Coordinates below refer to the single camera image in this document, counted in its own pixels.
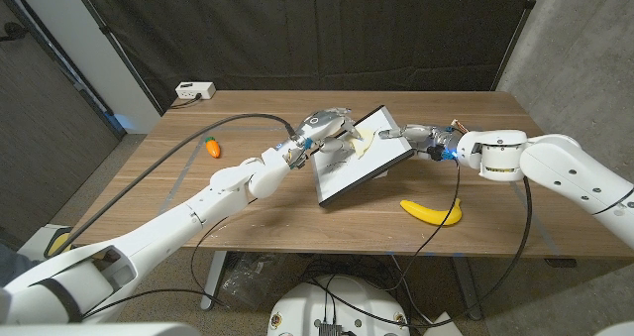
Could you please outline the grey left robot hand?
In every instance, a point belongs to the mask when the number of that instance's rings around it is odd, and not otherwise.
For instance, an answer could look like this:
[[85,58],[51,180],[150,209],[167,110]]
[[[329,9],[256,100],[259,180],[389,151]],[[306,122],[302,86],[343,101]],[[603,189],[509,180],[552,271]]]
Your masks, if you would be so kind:
[[305,118],[294,130],[290,140],[295,148],[289,148],[287,162],[291,168],[300,168],[306,161],[306,152],[314,146],[320,147],[328,137],[340,131],[348,132],[352,137],[362,136],[355,127],[355,121],[349,116],[349,108],[333,107],[319,110]]

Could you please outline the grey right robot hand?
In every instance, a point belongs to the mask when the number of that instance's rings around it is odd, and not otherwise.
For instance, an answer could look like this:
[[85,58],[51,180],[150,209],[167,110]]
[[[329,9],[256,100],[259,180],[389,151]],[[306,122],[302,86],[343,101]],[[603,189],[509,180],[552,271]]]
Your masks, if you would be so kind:
[[415,157],[435,162],[456,160],[461,134],[452,127],[408,124],[378,133],[381,139],[404,138],[415,150]]

